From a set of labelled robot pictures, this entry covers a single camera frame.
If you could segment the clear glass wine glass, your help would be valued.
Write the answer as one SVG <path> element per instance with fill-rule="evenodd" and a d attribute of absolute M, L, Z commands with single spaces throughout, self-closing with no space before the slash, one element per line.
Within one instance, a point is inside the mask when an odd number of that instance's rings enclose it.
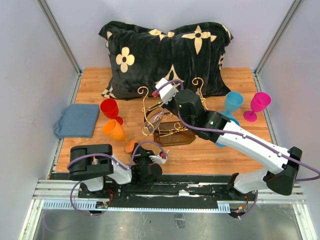
<path fill-rule="evenodd" d="M 141 127 L 142 134 L 145 136 L 150 136 L 157 130 L 165 115 L 165 111 L 163 109 L 156 110 L 155 113 L 153 112 L 154 111 L 152 110 L 151 112 L 145 113 L 144 123 Z"/>

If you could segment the orange plastic wine glass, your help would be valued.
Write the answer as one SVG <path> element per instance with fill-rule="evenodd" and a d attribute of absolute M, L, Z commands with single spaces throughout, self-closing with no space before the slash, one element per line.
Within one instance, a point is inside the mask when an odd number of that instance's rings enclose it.
<path fill-rule="evenodd" d="M 137 141 L 135 139 L 128 140 L 126 132 L 122 125 L 120 125 L 115 119 L 109 120 L 102 128 L 103 134 L 117 142 L 124 142 L 124 151 L 126 153 L 132 153 Z"/>

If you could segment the magenta plastic wine glass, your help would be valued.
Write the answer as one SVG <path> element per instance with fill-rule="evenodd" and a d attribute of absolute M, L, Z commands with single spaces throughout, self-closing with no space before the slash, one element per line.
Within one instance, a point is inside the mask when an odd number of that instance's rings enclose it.
<path fill-rule="evenodd" d="M 264 111 L 272 102 L 272 98 L 266 92 L 257 92 L 251 102 L 250 110 L 243 113 L 243 117 L 248 122 L 255 122 L 258 118 L 257 113 Z"/>

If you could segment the red plastic wine glass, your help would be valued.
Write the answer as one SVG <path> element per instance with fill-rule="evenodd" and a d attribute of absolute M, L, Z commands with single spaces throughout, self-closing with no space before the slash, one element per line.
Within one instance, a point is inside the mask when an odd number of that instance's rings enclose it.
<path fill-rule="evenodd" d="M 103 100 L 100 104 L 100 110 L 107 118 L 116 120 L 121 126 L 123 125 L 124 120 L 119 116 L 119 107 L 114 99 Z"/>

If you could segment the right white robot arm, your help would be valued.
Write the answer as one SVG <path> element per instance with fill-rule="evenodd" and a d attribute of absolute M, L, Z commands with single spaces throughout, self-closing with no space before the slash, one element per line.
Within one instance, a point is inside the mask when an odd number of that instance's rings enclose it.
<path fill-rule="evenodd" d="M 160 90 L 162 107 L 179 117 L 181 123 L 199 138 L 231 147 L 264 166 L 250 173 L 234 173 L 226 187 L 227 196 L 240 199 L 251 191 L 270 189 L 289 196 L 299 171 L 302 150 L 274 145 L 246 131 L 217 111 L 206 110 L 201 98 L 190 89 L 173 86 Z"/>

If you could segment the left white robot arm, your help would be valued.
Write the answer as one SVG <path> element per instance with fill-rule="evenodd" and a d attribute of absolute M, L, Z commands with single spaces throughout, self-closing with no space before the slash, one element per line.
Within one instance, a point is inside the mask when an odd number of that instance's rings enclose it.
<path fill-rule="evenodd" d="M 79 198 L 106 199 L 112 194 L 119 199 L 123 186 L 156 182 L 167 159 L 163 149 L 154 154 L 135 143 L 131 162 L 126 165 L 117 159 L 110 144 L 79 145 L 70 149 L 68 179 L 80 182 Z"/>

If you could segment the blue cloth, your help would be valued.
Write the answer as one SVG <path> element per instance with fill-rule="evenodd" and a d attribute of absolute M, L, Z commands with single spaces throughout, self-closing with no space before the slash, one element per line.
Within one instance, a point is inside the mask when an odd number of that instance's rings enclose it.
<path fill-rule="evenodd" d="M 69 105 L 53 127 L 58 139 L 91 138 L 94 134 L 100 107 L 98 104 Z"/>

